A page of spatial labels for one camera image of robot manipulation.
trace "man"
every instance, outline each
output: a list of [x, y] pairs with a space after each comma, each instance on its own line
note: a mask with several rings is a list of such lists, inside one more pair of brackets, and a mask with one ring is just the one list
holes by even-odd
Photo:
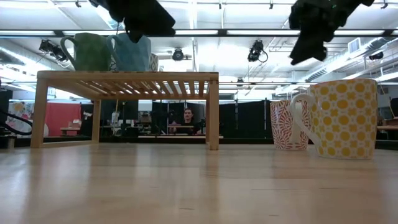
[[173, 123], [171, 123], [170, 125], [193, 126], [193, 128], [170, 128], [171, 134], [200, 134], [200, 125], [193, 122], [193, 113], [190, 108], [186, 108], [184, 110], [184, 122], [182, 124], [177, 124], [175, 121], [173, 121]]

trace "wooden slatted stand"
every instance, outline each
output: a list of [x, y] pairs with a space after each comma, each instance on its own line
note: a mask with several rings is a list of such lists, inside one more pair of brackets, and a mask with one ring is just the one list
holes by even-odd
[[[50, 86], [94, 101], [91, 141], [43, 143]], [[37, 74], [31, 148], [98, 143], [101, 100], [206, 100], [206, 143], [210, 150], [218, 150], [218, 73], [214, 72], [40, 71]]]

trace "green mug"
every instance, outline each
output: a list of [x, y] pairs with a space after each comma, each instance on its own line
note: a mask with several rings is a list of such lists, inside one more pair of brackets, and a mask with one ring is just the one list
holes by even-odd
[[[65, 41], [74, 44], [75, 55], [72, 57]], [[61, 39], [61, 48], [76, 71], [108, 71], [111, 65], [111, 52], [106, 46], [106, 38], [91, 33], [76, 34], [75, 37]]]

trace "orange patterned mug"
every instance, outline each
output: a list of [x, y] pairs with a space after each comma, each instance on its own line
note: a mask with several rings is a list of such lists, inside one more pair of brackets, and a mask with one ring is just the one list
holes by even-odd
[[[310, 110], [303, 101], [295, 104], [303, 124], [310, 127]], [[290, 113], [290, 100], [271, 103], [271, 125], [274, 144], [278, 150], [306, 150], [308, 136], [299, 128], [293, 130], [293, 116]]]
[[[367, 78], [319, 83], [291, 102], [295, 123], [314, 142], [319, 156], [371, 159], [376, 142], [377, 83]], [[294, 108], [297, 100], [311, 106], [311, 127]]]

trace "yellow polka dot mug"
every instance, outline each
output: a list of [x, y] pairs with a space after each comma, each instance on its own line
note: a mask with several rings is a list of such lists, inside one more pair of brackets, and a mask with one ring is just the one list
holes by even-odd
[[[290, 104], [294, 122], [314, 142], [319, 156], [371, 159], [376, 142], [377, 83], [367, 78], [319, 83]], [[298, 100], [310, 103], [311, 130], [295, 109]]]

